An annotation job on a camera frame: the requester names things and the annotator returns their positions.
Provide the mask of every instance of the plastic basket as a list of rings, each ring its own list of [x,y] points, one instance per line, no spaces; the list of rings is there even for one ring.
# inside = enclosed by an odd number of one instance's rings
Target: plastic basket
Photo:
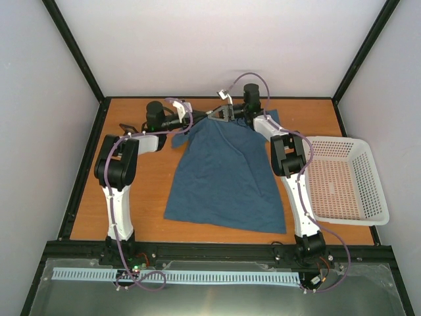
[[[389,221],[382,185],[370,146],[363,140],[309,137],[314,160],[307,168],[306,185],[318,221],[361,226]],[[310,149],[303,142],[307,159]]]

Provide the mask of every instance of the blue t-shirt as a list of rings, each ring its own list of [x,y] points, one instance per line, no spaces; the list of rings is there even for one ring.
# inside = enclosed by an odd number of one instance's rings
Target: blue t-shirt
[[[279,122],[276,111],[269,114]],[[186,141],[165,219],[286,232],[284,209],[262,135],[243,119],[218,122],[205,118],[187,135],[175,135],[172,147]]]

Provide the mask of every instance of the wooden table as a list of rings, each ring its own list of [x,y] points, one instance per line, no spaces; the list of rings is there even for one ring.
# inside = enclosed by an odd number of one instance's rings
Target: wooden table
[[[108,217],[105,197],[93,166],[106,134],[121,135],[120,123],[136,126],[140,130],[145,121],[146,104],[152,99],[113,99],[101,133],[93,164],[80,203],[71,239],[104,240],[107,235]],[[188,99],[198,110],[209,110],[222,104],[218,99]],[[275,99],[270,109],[277,109],[282,126],[299,130],[306,136],[340,136],[341,132],[330,100]],[[279,241],[294,244],[294,221],[287,193],[277,179],[284,203],[286,234],[269,234],[238,230],[211,224],[194,224],[164,219],[166,201],[170,193],[174,172],[186,146],[171,148],[171,136],[164,149],[157,153],[139,156],[136,179],[130,190],[130,208],[136,240],[144,242],[224,242],[267,244]],[[372,245],[370,229],[366,226],[325,225],[339,233],[348,244]],[[327,244],[339,244],[328,233]]]

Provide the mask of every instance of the purple cable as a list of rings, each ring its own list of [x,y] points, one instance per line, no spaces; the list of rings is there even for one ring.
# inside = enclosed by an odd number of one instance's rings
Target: purple cable
[[[117,248],[118,248],[118,252],[120,254],[120,258],[121,261],[123,263],[123,266],[127,272],[127,274],[129,275],[129,277],[131,278],[131,280],[134,282],[134,284],[132,284],[130,287],[137,285],[138,287],[146,290],[146,291],[150,291],[150,292],[157,292],[159,290],[162,290],[165,287],[166,284],[166,277],[165,274],[161,271],[152,271],[150,273],[147,273],[146,275],[144,275],[141,279],[136,280],[135,276],[132,274],[132,272],[130,271],[127,262],[124,258],[124,254],[123,254],[123,250],[121,247],[121,243],[120,243],[120,237],[118,235],[118,230],[117,230],[117,224],[116,224],[116,219],[115,219],[115,215],[114,215],[114,201],[113,201],[113,197],[112,197],[112,189],[111,189],[111,185],[110,182],[108,181],[108,169],[109,169],[109,165],[110,165],[110,161],[111,161],[111,157],[112,154],[114,153],[114,151],[117,149],[118,145],[120,145],[124,140],[126,140],[127,138],[131,138],[131,137],[138,137],[138,136],[144,136],[144,135],[161,135],[161,134],[182,134],[187,132],[192,126],[193,126],[193,115],[191,114],[191,111],[184,105],[184,103],[178,99],[174,99],[174,98],[167,98],[165,99],[165,101],[167,102],[174,102],[177,101],[179,103],[181,103],[184,108],[186,109],[188,115],[189,115],[189,125],[187,126],[187,128],[183,129],[183,130],[179,130],[179,131],[162,131],[162,132],[152,132],[152,133],[137,133],[137,134],[132,134],[132,135],[126,135],[121,137],[117,142],[114,143],[113,147],[110,150],[110,153],[108,154],[107,160],[105,161],[105,168],[104,168],[104,180],[105,180],[105,185],[108,188],[109,194],[110,194],[110,214],[111,214],[111,224],[113,225],[114,228],[114,234],[116,235],[116,243],[117,243]],[[159,287],[159,288],[148,288],[144,285],[141,284],[141,281],[145,280],[147,277],[153,275],[153,274],[159,274],[163,277],[163,284]]]
[[[264,84],[264,86],[266,88],[266,91],[268,93],[268,101],[266,102],[266,105],[263,108],[263,116],[269,122],[269,124],[272,125],[276,130],[279,130],[280,132],[285,132],[285,133],[293,134],[293,135],[296,135],[296,136],[302,138],[304,141],[306,141],[306,143],[310,147],[310,158],[307,161],[307,163],[305,164],[305,166],[300,170],[300,172],[298,173],[298,177],[297,177],[298,195],[299,195],[299,198],[300,198],[301,206],[303,207],[303,210],[304,210],[306,216],[310,219],[310,221],[312,221],[320,229],[322,229],[322,230],[324,230],[324,231],[326,231],[326,232],[334,235],[342,243],[343,247],[345,248],[345,252],[347,253],[347,259],[348,259],[348,267],[347,267],[347,270],[345,271],[345,274],[343,275],[343,277],[338,282],[336,282],[335,284],[329,286],[328,288],[325,288],[324,290],[316,291],[317,293],[327,292],[327,291],[331,290],[332,288],[335,288],[336,286],[340,285],[345,280],[345,278],[347,277],[349,267],[351,266],[351,254],[349,253],[348,246],[345,243],[345,241],[342,239],[342,237],[340,235],[338,235],[337,233],[335,233],[334,231],[330,230],[329,228],[326,228],[326,227],[322,226],[321,224],[319,224],[318,221],[316,221],[316,219],[312,218],[309,215],[309,213],[307,212],[307,209],[305,208],[304,200],[303,200],[303,194],[301,193],[301,186],[300,186],[299,182],[300,182],[301,176],[305,172],[305,169],[310,165],[310,163],[313,160],[313,157],[314,157],[314,149],[313,149],[313,146],[312,146],[310,140],[307,137],[305,137],[304,135],[302,135],[301,133],[298,133],[298,132],[293,131],[293,130],[286,130],[285,128],[282,128],[277,122],[275,122],[274,120],[272,120],[272,118],[268,117],[268,115],[266,114],[266,109],[269,106],[269,102],[270,102],[269,86],[266,83],[266,81],[262,78],[262,76],[260,76],[259,74],[255,73],[255,72],[245,72],[244,74],[242,74],[241,76],[238,76],[237,79],[234,80],[234,82],[232,83],[232,85],[228,88],[228,91],[230,91],[235,86],[235,84],[238,82],[238,80],[240,80],[241,78],[243,78],[244,76],[249,75],[249,74],[250,75],[253,75],[253,76],[256,76],[257,78],[259,78],[263,82],[263,84]]]

